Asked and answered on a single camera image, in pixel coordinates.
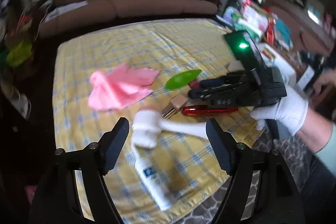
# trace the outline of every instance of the white handle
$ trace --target white handle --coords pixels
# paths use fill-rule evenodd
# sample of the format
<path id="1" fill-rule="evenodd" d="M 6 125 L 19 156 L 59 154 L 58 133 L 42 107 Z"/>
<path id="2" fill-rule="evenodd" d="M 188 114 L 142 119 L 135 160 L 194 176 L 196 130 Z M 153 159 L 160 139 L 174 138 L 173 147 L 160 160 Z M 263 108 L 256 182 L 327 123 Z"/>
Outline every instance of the white handle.
<path id="1" fill-rule="evenodd" d="M 165 119 L 160 120 L 160 126 L 164 130 L 189 134 L 189 135 L 193 135 L 193 136 L 208 140 L 208 136 L 205 130 L 205 125 L 206 125 L 206 122 L 182 123 L 182 122 L 173 122 L 173 121 L 169 121 Z"/>

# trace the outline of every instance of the blue label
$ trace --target blue label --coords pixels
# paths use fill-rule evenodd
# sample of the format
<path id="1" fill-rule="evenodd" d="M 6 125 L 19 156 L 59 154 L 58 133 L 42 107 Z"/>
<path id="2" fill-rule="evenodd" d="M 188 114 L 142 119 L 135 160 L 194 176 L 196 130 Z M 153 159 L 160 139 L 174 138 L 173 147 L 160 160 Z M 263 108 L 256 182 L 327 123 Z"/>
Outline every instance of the blue label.
<path id="1" fill-rule="evenodd" d="M 154 169 L 154 167 L 149 167 L 149 168 L 145 169 L 143 171 L 143 173 L 145 174 L 146 177 L 149 177 L 150 175 L 155 174 L 156 170 Z"/>

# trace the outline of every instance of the gloved hand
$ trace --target gloved hand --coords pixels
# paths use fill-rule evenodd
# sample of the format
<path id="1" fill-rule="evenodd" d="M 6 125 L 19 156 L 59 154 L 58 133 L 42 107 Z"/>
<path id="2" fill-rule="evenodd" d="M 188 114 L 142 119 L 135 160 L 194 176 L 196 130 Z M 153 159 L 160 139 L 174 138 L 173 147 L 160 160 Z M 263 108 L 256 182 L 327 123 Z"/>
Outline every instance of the gloved hand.
<path id="1" fill-rule="evenodd" d="M 273 106 L 254 109 L 250 115 L 255 120 L 271 119 L 280 121 L 288 128 L 290 135 L 295 135 L 302 127 L 308 110 L 308 101 L 301 98 L 294 89 L 286 86 L 287 97 L 280 99 Z"/>
<path id="2" fill-rule="evenodd" d="M 313 84 L 315 95 L 319 95 L 321 93 L 322 86 L 330 83 L 336 86 L 336 70 L 329 69 L 325 73 L 321 74 L 319 78 L 317 78 Z"/>

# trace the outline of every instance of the red pen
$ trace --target red pen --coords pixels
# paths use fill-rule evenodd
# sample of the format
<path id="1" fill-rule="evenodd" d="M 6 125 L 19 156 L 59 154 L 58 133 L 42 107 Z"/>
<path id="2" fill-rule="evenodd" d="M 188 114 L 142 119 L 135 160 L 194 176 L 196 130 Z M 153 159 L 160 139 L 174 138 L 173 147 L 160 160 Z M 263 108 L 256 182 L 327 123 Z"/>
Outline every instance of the red pen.
<path id="1" fill-rule="evenodd" d="M 216 113 L 235 112 L 238 107 L 208 108 L 207 105 L 185 106 L 182 114 L 185 116 L 212 115 Z"/>

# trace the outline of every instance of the light green sleeve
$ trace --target light green sleeve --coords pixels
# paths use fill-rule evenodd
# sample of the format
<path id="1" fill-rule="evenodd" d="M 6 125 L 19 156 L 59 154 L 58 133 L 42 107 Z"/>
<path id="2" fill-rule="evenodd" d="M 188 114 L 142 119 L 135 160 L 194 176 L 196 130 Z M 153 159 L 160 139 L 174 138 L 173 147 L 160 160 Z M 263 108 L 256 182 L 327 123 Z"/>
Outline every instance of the light green sleeve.
<path id="1" fill-rule="evenodd" d="M 333 131 L 329 142 L 319 152 L 316 157 L 336 176 L 336 125 L 333 124 Z"/>

